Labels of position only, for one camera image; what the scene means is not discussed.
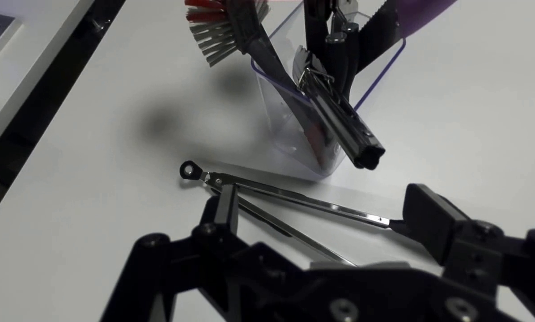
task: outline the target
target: white table surface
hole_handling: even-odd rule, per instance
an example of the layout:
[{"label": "white table surface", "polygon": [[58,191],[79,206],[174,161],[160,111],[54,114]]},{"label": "white table surface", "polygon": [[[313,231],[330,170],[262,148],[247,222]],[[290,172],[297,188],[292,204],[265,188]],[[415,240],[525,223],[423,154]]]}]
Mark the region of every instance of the white table surface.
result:
[{"label": "white table surface", "polygon": [[47,71],[92,0],[0,0],[20,28],[0,52],[0,134]]},{"label": "white table surface", "polygon": [[[274,3],[271,27],[278,5],[288,3]],[[457,3],[412,39],[364,116],[389,147],[378,172],[344,163],[308,184],[229,170],[389,216],[401,215],[408,182],[426,182],[525,236],[535,227],[535,0]],[[177,240],[197,223],[208,195],[179,186],[179,164],[256,163],[258,150],[272,155],[263,129],[247,57],[208,70],[179,2],[129,0],[0,206],[0,320],[97,320],[136,238]],[[439,272],[385,234],[267,209],[358,263],[408,259]],[[240,231],[305,263],[262,229]],[[530,320],[507,291],[500,306]],[[177,315],[219,320],[194,293]]]}]

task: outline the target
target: metal rod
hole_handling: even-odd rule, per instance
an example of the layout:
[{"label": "metal rod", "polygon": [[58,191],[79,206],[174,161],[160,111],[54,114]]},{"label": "metal rod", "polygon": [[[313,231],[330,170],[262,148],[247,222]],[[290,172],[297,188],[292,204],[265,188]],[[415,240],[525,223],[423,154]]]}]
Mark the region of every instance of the metal rod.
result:
[{"label": "metal rod", "polygon": [[[219,184],[210,184],[213,193],[220,193]],[[292,225],[287,225],[285,222],[281,222],[279,218],[276,218],[274,215],[263,211],[262,207],[251,204],[245,198],[238,198],[240,207],[251,215],[253,218],[267,223],[269,227],[272,227],[274,231],[278,231],[279,234],[290,238],[290,240],[297,240],[303,241],[305,245],[312,247],[313,250],[321,252],[324,257],[331,257],[331,259],[338,259],[342,263],[353,265],[351,261],[340,257],[338,254],[335,254],[333,250],[326,249],[324,245],[321,245],[319,241],[315,241],[313,238],[303,234],[301,231],[294,229]]]},{"label": "metal rod", "polygon": [[305,207],[310,207],[310,209],[331,213],[331,215],[349,218],[349,220],[355,220],[355,222],[362,222],[362,223],[367,223],[367,225],[390,229],[390,218],[383,218],[383,216],[378,216],[378,215],[367,215],[367,213],[362,213],[362,211],[356,211],[356,209],[351,209],[351,207],[342,207],[342,206],[330,204],[330,202],[324,202],[324,200],[310,198],[306,195],[301,195],[301,193],[296,193],[296,191],[290,191],[290,189],[281,189],[281,188],[269,186],[269,184],[263,184],[263,182],[247,181],[247,179],[228,175],[228,173],[213,173],[213,172],[210,173],[210,181],[219,181],[219,184],[228,184],[228,182],[237,184],[242,193],[244,191],[258,193],[258,195],[265,195],[265,197],[271,197],[271,198],[279,198],[279,200],[285,200],[285,202],[290,202],[290,204],[305,206]]}]

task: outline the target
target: red bristles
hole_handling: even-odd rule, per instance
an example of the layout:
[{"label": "red bristles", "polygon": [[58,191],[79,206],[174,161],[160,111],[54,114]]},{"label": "red bristles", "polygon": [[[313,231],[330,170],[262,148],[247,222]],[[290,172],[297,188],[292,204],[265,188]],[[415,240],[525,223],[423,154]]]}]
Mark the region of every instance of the red bristles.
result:
[{"label": "red bristles", "polygon": [[192,23],[213,23],[213,21],[222,21],[226,20],[226,12],[220,12],[220,11],[194,11],[194,12],[188,12],[188,21]]},{"label": "red bristles", "polygon": [[185,0],[190,7],[203,7],[203,9],[224,9],[224,5],[219,0]]}]

